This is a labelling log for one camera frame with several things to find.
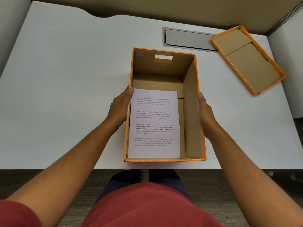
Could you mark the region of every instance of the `table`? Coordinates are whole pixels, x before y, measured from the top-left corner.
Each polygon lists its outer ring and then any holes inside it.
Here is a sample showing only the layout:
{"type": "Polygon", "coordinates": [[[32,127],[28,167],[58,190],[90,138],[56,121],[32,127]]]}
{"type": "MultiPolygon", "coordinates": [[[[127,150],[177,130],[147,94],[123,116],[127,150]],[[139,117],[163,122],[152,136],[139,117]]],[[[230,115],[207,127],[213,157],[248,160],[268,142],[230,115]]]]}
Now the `table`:
{"type": "MultiPolygon", "coordinates": [[[[200,90],[222,127],[263,169],[302,169],[303,150],[282,85],[253,97],[218,53],[162,46],[162,27],[223,30],[131,16],[97,18],[84,10],[33,2],[0,79],[0,169],[43,169],[104,120],[129,82],[133,47],[197,55],[200,90]]],[[[265,36],[252,35],[271,55],[265,36]]],[[[207,160],[123,161],[125,124],[97,169],[219,169],[207,160]]]]}

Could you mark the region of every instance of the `forearm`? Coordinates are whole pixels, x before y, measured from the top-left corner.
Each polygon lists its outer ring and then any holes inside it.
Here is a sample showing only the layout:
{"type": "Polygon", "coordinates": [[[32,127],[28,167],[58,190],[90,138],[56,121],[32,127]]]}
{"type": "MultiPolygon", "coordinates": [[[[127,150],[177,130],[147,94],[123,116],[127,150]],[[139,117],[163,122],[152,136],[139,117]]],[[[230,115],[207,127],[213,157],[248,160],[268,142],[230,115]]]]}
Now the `forearm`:
{"type": "Polygon", "coordinates": [[[209,133],[214,152],[250,226],[302,226],[302,209],[220,127],[209,133]]]}
{"type": "Polygon", "coordinates": [[[83,187],[113,132],[109,122],[101,123],[8,199],[31,208],[43,227],[56,226],[83,187]]]}

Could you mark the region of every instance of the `person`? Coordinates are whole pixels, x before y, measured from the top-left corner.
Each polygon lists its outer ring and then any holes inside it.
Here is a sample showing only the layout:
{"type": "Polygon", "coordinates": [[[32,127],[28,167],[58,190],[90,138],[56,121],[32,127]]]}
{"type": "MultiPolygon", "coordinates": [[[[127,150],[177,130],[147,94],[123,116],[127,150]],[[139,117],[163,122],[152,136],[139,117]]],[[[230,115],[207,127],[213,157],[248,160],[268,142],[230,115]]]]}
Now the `person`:
{"type": "MultiPolygon", "coordinates": [[[[74,148],[6,200],[0,226],[55,227],[89,177],[105,145],[123,124],[133,88],[117,96],[106,119],[74,148]]],[[[216,121],[199,93],[199,118],[248,224],[253,227],[303,226],[303,210],[239,148],[216,121]]],[[[114,175],[83,227],[221,226],[196,207],[174,170],[139,170],[114,175]]]]}

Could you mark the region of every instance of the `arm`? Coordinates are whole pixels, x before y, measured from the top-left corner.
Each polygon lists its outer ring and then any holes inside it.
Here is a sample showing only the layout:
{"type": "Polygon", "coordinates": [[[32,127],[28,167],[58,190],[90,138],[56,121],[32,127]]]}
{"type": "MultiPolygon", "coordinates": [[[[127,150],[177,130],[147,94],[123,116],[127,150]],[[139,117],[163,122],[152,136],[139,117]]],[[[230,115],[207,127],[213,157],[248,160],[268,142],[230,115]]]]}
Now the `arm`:
{"type": "Polygon", "coordinates": [[[303,226],[303,210],[239,148],[199,94],[199,116],[225,177],[252,227],[303,226]]]}
{"type": "Polygon", "coordinates": [[[89,177],[109,138],[125,121],[133,91],[127,87],[113,100],[106,119],[98,127],[8,200],[31,208],[43,227],[57,226],[89,177]]]}

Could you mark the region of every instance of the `jeans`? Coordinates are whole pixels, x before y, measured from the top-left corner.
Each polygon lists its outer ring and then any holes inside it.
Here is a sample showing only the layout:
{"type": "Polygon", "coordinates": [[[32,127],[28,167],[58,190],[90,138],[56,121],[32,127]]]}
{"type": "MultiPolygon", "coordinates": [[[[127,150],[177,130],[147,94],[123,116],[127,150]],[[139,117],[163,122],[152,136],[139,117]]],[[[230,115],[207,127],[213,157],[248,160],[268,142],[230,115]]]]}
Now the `jeans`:
{"type": "MultiPolygon", "coordinates": [[[[135,183],[143,182],[143,178],[143,174],[139,169],[124,170],[115,174],[112,176],[111,180],[109,180],[108,184],[105,186],[96,202],[103,198],[105,195],[115,190],[130,186],[135,183]]],[[[163,186],[171,187],[191,199],[191,197],[187,194],[179,176],[173,169],[150,169],[149,181],[161,184],[163,186]]]]}

